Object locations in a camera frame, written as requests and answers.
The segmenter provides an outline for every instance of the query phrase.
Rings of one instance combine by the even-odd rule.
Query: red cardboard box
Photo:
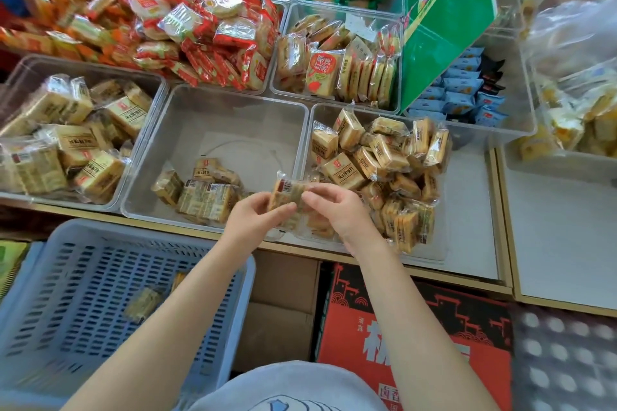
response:
[[[501,410],[511,411],[512,323],[505,304],[428,283],[416,285]],[[358,374],[390,411],[402,411],[360,267],[335,265],[324,316],[317,362]]]

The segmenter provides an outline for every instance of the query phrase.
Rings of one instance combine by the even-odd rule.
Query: finger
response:
[[[345,189],[338,185],[326,183],[310,184],[307,190],[336,203],[340,203],[343,200],[346,192]]]
[[[317,195],[313,191],[306,191],[302,194],[302,200],[313,210],[330,219],[335,210],[336,204]]]
[[[270,192],[254,193],[250,197],[241,200],[241,203],[252,208],[256,213],[262,214],[266,212],[266,206],[270,200]]]
[[[287,203],[285,205],[280,206],[272,211],[268,211],[267,213],[262,214],[260,218],[260,224],[266,230],[271,230],[283,223],[283,221],[287,220],[294,214],[298,209],[298,205],[294,202]]]

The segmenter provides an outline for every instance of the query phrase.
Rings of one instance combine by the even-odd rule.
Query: white shelf surface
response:
[[[490,204],[489,169],[483,154],[455,152],[445,175],[447,253],[442,262],[405,256],[407,265],[433,268],[460,275],[498,280],[497,256]],[[332,252],[345,252],[342,244],[300,240],[286,234],[279,242]]]
[[[617,189],[513,171],[512,159],[505,179],[521,294],[617,309]]]

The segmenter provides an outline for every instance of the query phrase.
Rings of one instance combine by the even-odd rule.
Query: hand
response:
[[[250,253],[264,240],[272,228],[279,226],[297,210],[295,203],[288,203],[266,212],[270,192],[259,192],[239,201],[227,220],[220,243],[229,246],[246,261]]]
[[[367,244],[382,240],[362,200],[353,191],[334,184],[311,184],[302,200],[330,221],[351,255],[356,256]]]

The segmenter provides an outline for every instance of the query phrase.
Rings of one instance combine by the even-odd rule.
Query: blue plastic basket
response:
[[[0,402],[60,408],[137,329],[123,317],[145,287],[169,292],[213,241],[75,219],[56,228],[0,325]],[[229,284],[176,409],[227,382],[255,277]]]

